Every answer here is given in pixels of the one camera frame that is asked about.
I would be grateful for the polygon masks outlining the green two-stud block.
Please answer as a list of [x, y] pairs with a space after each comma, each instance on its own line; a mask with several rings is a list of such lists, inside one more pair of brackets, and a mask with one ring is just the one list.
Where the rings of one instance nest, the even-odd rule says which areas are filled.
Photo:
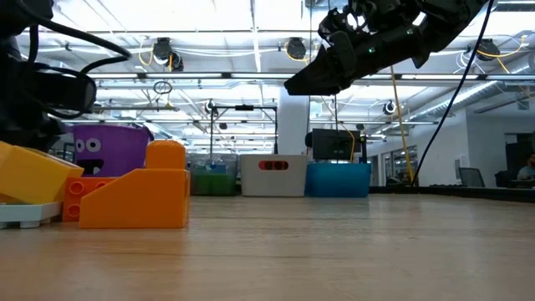
[[216, 174], [212, 177], [211, 193], [214, 196], [234, 196], [236, 191], [237, 182], [233, 174]]

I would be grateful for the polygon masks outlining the black metal table frame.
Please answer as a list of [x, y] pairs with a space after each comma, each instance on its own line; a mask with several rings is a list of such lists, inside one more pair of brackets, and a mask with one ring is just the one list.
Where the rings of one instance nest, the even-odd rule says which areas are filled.
[[437, 195], [535, 204], [535, 190], [464, 186], [371, 186], [370, 194]]

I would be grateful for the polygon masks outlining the black desk equipment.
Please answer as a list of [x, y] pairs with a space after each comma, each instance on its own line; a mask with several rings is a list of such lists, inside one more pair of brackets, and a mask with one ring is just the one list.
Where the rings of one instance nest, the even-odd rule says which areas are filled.
[[511, 137], [517, 141], [506, 143], [506, 170], [495, 174], [496, 184], [502, 188], [535, 189], [535, 180], [517, 179], [517, 173], [526, 165], [527, 158], [535, 152], [535, 135], [515, 134]]

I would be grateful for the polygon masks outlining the black monitor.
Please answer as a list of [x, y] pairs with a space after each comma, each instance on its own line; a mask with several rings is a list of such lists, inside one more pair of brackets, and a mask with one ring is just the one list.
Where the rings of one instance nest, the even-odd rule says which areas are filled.
[[352, 161], [361, 150], [358, 130], [313, 129], [305, 135], [304, 142], [316, 161]]

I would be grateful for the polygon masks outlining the yellow sloped block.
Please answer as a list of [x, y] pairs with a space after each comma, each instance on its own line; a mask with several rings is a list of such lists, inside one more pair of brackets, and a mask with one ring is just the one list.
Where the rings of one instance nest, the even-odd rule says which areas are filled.
[[66, 180], [83, 171], [40, 150], [0, 141], [0, 203], [62, 202]]

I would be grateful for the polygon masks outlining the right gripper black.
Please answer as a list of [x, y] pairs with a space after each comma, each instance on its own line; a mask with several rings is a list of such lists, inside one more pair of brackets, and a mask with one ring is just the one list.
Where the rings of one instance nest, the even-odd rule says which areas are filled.
[[376, 72], [373, 59], [379, 53], [375, 34], [366, 27], [377, 13], [373, 0], [348, 0], [339, 11], [329, 10], [318, 26], [322, 46], [316, 59], [284, 83], [291, 95], [335, 95], [357, 78]]

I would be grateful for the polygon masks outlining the white storage bin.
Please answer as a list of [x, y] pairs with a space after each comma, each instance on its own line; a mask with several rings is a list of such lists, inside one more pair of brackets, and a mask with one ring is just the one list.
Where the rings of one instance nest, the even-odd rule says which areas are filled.
[[307, 156], [251, 154], [239, 160], [244, 196], [304, 196]]

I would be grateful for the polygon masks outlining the person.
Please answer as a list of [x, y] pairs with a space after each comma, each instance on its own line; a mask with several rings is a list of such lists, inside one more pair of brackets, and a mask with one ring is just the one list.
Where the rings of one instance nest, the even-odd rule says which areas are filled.
[[535, 180], [535, 152], [527, 158], [526, 165], [517, 173], [517, 179], [519, 181]]

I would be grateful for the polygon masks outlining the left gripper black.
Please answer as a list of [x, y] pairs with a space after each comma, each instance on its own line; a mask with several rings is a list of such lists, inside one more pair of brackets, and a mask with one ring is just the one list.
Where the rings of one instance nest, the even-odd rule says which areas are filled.
[[26, 128], [0, 124], [0, 141], [39, 151], [48, 151], [66, 133], [66, 125], [56, 119], [40, 120]]

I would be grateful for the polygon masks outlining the orange stepped single-stud block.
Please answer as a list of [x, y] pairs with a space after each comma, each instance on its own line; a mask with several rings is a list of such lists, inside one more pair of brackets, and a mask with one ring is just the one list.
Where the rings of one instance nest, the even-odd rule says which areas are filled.
[[81, 198], [79, 226], [183, 228], [191, 212], [190, 185], [185, 146], [174, 140], [152, 141], [143, 168]]

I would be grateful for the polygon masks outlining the teal blue storage bin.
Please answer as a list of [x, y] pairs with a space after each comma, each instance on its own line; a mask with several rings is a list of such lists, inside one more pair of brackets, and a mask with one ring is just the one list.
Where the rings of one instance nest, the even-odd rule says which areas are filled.
[[305, 195], [366, 198], [370, 177], [371, 164], [311, 163], [307, 167]]

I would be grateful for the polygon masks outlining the grey office chair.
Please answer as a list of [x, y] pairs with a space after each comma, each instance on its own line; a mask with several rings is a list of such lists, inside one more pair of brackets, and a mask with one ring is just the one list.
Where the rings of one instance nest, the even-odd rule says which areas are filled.
[[485, 183], [479, 169], [470, 167], [460, 167], [458, 171], [463, 186], [480, 188], [485, 187]]

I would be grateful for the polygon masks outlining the orange studded brick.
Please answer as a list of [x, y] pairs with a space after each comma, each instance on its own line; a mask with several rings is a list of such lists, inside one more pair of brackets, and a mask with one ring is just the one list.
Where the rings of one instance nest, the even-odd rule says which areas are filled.
[[70, 177], [64, 184], [62, 221], [78, 222], [83, 196], [116, 180], [116, 177]]

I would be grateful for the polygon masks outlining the pale cyan plate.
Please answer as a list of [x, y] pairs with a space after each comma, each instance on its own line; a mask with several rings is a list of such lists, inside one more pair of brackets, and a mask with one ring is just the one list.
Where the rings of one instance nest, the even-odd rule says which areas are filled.
[[20, 228], [35, 228], [51, 222], [62, 211], [62, 202], [39, 205], [0, 204], [0, 229], [17, 223]]

